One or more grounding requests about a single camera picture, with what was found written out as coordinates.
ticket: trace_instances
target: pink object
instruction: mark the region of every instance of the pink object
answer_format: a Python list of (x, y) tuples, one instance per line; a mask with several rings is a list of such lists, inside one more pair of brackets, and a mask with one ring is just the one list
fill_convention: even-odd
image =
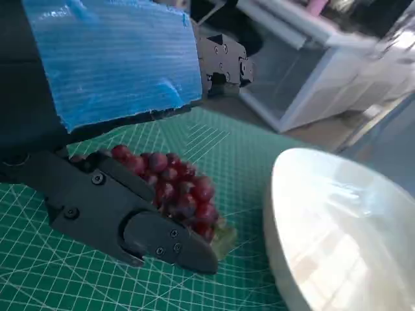
[(319, 16), (329, 0), (310, 0), (306, 11), (313, 16)]

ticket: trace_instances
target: bunch of grapes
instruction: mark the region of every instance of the bunch of grapes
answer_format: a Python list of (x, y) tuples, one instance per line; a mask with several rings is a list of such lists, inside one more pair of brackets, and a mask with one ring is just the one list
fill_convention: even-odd
[(111, 155), (154, 187), (153, 203), (160, 213), (190, 227), (207, 242), (212, 241), (219, 214), (213, 203), (215, 188), (210, 178), (197, 176), (191, 163), (173, 153), (134, 155), (120, 144), (112, 148)]

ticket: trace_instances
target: floor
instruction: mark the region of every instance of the floor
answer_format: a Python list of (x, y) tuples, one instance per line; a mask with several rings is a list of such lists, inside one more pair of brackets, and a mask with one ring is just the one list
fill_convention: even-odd
[[(237, 97), (210, 100), (203, 107), (274, 132), (267, 123)], [(334, 152), (349, 138), (357, 127), (367, 121), (368, 119), (363, 117), (361, 113), (348, 111), (339, 116), (290, 130), (284, 133), (284, 135)]]

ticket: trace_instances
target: blue plastic wrap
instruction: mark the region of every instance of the blue plastic wrap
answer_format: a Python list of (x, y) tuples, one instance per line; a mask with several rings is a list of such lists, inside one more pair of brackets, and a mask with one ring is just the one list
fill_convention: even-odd
[(202, 95), (189, 16), (147, 0), (24, 0), (67, 130)]

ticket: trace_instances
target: screw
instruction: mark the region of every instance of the screw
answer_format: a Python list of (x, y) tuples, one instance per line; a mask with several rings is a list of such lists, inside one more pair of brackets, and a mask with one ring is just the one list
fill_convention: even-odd
[(178, 236), (179, 235), (179, 232), (177, 231), (177, 230), (172, 230), (171, 232), (170, 232), (170, 236), (172, 237), (172, 238), (175, 238), (176, 236)]
[(79, 210), (76, 208), (73, 209), (67, 209), (64, 213), (65, 218), (67, 219), (76, 219), (79, 216)]
[(175, 245), (173, 246), (173, 250), (175, 253), (179, 253), (181, 249), (182, 245), (180, 243), (175, 243)]
[(156, 254), (159, 255), (159, 256), (162, 256), (164, 254), (164, 248), (158, 248), (156, 250)]
[(104, 174), (96, 173), (92, 176), (92, 183), (94, 185), (102, 185), (105, 182)]

